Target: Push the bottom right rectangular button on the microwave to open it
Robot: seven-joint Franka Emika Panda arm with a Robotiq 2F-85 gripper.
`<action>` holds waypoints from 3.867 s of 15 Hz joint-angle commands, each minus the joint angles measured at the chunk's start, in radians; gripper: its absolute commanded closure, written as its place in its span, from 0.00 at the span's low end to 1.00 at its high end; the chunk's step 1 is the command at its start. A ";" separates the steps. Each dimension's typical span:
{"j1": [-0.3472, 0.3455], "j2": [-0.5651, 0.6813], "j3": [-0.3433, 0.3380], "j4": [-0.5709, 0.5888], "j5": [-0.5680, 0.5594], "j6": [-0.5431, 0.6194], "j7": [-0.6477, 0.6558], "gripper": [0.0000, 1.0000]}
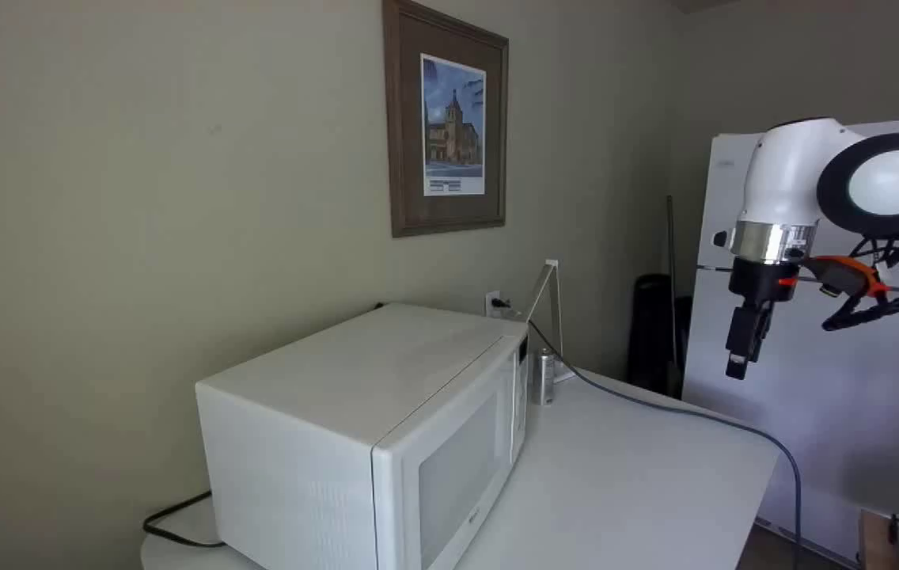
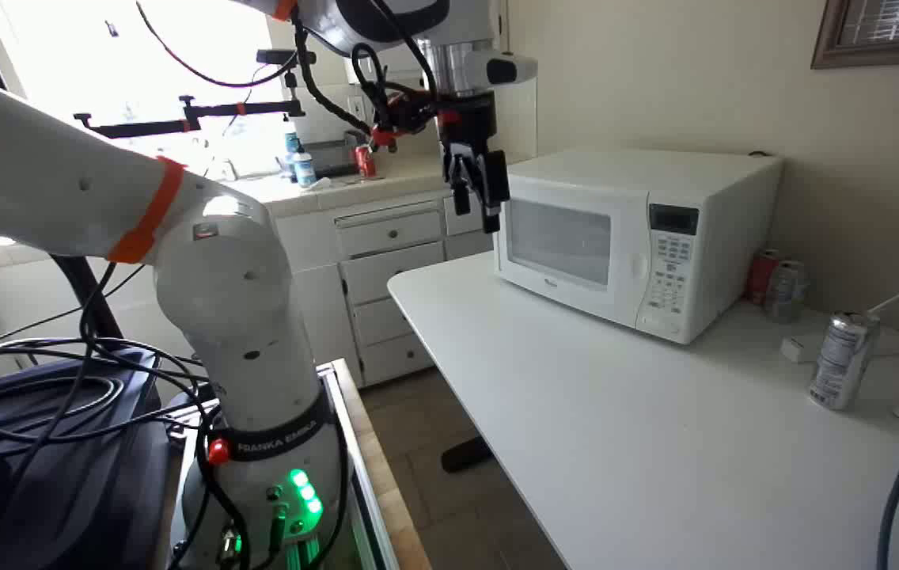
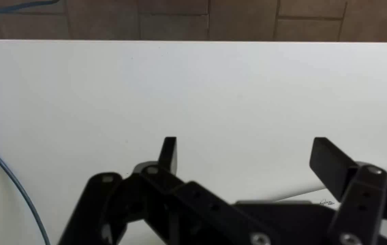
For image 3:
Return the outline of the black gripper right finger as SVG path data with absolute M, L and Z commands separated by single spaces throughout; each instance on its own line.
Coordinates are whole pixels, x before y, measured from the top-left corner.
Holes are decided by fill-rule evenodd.
M 309 167 L 339 203 L 327 229 L 331 245 L 387 245 L 387 170 L 357 163 L 327 137 L 315 137 Z

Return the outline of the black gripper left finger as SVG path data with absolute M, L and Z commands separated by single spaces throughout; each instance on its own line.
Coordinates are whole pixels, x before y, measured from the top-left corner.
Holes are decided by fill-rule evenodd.
M 92 175 L 58 245 L 118 245 L 128 224 L 144 222 L 166 245 L 272 245 L 274 231 L 196 182 L 174 174 L 177 140 L 129 177 Z

